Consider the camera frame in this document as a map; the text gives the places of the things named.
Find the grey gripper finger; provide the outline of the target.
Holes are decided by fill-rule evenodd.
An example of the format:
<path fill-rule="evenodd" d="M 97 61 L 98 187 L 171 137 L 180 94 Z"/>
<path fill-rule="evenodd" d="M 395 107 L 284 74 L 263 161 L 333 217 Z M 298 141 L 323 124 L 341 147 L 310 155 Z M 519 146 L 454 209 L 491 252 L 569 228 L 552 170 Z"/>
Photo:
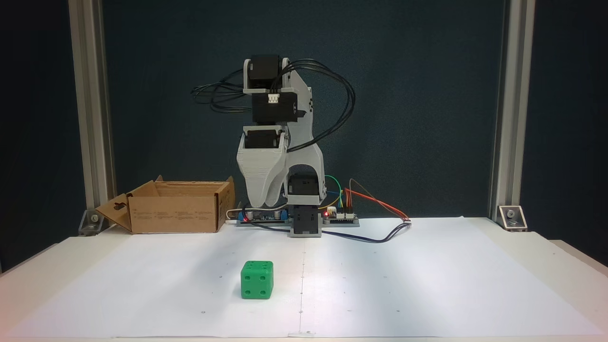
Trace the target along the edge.
<path fill-rule="evenodd" d="M 271 181 L 269 186 L 267 196 L 266 196 L 266 205 L 274 208 L 276 204 L 279 202 L 282 196 L 282 188 L 283 182 L 285 181 L 285 177 L 287 175 L 287 169 L 283 167 L 278 174 Z"/>
<path fill-rule="evenodd" d="M 267 166 L 240 164 L 239 168 L 245 178 L 250 205 L 254 208 L 263 206 L 267 197 Z"/>

